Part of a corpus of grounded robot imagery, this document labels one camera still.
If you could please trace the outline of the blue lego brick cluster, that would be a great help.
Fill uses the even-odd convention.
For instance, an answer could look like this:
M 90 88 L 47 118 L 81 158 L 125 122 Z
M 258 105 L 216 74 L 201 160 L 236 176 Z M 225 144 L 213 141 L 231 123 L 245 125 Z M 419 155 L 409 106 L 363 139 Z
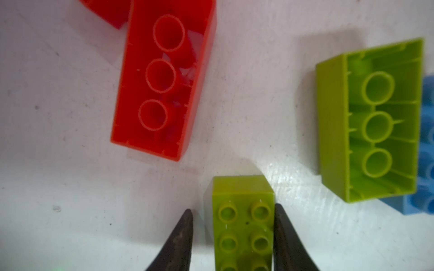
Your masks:
M 381 201 L 404 215 L 434 214 L 434 77 L 423 79 L 417 191 Z

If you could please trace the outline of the green lego brick cluster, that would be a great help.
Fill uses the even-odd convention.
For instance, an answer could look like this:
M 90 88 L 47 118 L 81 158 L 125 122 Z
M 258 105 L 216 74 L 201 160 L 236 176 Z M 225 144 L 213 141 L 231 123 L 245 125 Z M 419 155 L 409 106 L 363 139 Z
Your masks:
M 347 203 L 416 191 L 423 38 L 316 65 L 322 183 Z

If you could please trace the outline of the green lego brick bottom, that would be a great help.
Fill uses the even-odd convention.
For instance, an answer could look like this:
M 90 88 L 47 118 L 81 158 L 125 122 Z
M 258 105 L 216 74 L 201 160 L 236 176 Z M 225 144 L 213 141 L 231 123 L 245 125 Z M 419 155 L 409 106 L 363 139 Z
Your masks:
M 215 176 L 212 228 L 217 271 L 270 271 L 275 193 L 263 175 Z

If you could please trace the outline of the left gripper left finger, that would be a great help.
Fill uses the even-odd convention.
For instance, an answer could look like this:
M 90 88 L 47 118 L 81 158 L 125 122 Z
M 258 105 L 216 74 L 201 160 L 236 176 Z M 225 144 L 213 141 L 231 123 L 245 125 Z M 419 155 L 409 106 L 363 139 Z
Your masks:
M 193 212 L 186 209 L 146 271 L 188 271 L 193 245 Z

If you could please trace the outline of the red lego brick cluster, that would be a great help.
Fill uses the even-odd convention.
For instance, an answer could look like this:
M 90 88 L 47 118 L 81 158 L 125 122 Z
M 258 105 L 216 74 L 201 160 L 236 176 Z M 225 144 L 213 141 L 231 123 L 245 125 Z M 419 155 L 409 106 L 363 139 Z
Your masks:
M 132 0 L 80 0 L 90 11 L 116 29 L 128 21 Z
M 179 161 L 217 29 L 215 1 L 133 1 L 111 141 Z

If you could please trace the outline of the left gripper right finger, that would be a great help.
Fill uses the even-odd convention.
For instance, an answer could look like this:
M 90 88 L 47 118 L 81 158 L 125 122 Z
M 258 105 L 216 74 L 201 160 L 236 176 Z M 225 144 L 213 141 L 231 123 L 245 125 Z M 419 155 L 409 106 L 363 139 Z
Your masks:
M 279 203 L 274 217 L 274 270 L 319 271 Z

